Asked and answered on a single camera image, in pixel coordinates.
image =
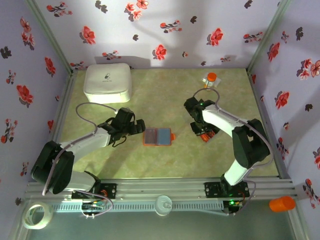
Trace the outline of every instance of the robotic arm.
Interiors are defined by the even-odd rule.
[[[194,122],[190,125],[197,136],[211,131],[217,133],[222,130],[232,137],[235,160],[225,174],[221,176],[220,182],[221,190],[225,194],[232,191],[233,186],[239,184],[256,163],[263,161],[270,154],[263,140],[249,127],[241,123],[247,123],[262,134],[264,138],[267,138],[259,120],[240,119],[232,114],[234,118],[231,118],[218,110],[215,102],[211,100],[203,101],[202,99],[198,101],[194,96],[186,100],[184,107],[194,119]]]
[[[139,134],[144,132],[145,129],[145,122],[142,119],[137,120],[135,124],[135,114],[128,108],[122,107],[115,117],[109,118],[99,124],[97,131],[86,139],[80,137],[78,139],[83,140],[77,143],[75,143],[77,139],[60,144],[54,141],[47,142],[31,170],[31,176],[39,183],[46,183],[53,161],[59,152],[67,145],[75,143],[71,144],[67,151],[64,151],[60,155],[48,189],[53,194],[73,190],[98,193],[100,180],[87,171],[72,171],[74,163],[98,148],[109,145],[116,147],[126,141],[127,135]]]

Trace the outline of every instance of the white box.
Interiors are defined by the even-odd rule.
[[[128,102],[131,88],[131,72],[126,63],[94,64],[86,70],[83,92],[91,103]]]

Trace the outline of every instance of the floral wallpaper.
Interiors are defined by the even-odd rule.
[[[318,1],[292,1],[251,71],[314,240],[320,222],[319,11]]]
[[[35,0],[74,70],[246,68],[279,1]]]
[[[8,239],[68,74],[23,2],[0,9],[0,239]]]

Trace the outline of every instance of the small bottle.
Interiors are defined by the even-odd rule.
[[[213,88],[218,86],[221,79],[217,78],[217,75],[214,72],[209,72],[202,81],[205,82],[204,88]]]

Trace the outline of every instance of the tape roll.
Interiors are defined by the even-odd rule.
[[[38,222],[33,222],[33,216],[37,210],[37,208],[43,208],[43,218]],[[32,202],[24,211],[22,215],[22,224],[27,229],[43,229],[46,227],[54,214],[54,209],[52,206],[45,204],[41,201]]]

